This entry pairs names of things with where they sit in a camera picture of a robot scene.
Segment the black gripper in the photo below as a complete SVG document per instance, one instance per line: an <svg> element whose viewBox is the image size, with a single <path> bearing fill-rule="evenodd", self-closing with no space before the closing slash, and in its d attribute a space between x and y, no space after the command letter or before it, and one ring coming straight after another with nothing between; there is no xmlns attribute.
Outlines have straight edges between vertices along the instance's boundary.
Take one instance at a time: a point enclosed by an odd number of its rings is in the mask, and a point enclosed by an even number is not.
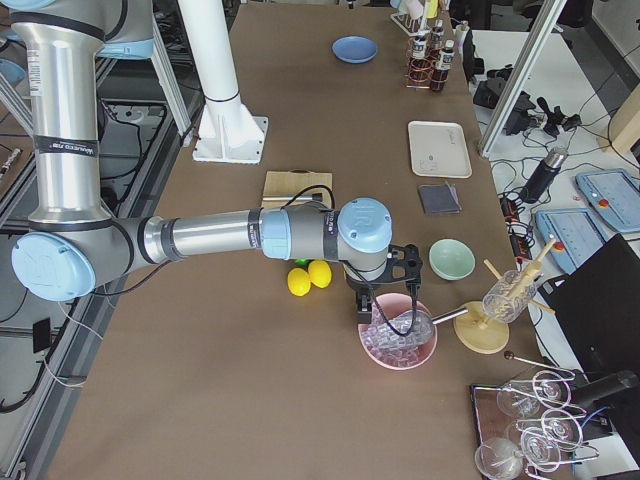
<svg viewBox="0 0 640 480"><path fill-rule="evenodd" d="M383 285L404 283L411 299L410 308L417 310L418 291L421 287L421 258L415 245L390 245L384 251L381 265L370 271L356 267L347 260L343 260L342 265L346 281L355 292L358 323L371 322L372 308L376 304L375 291Z"/></svg>

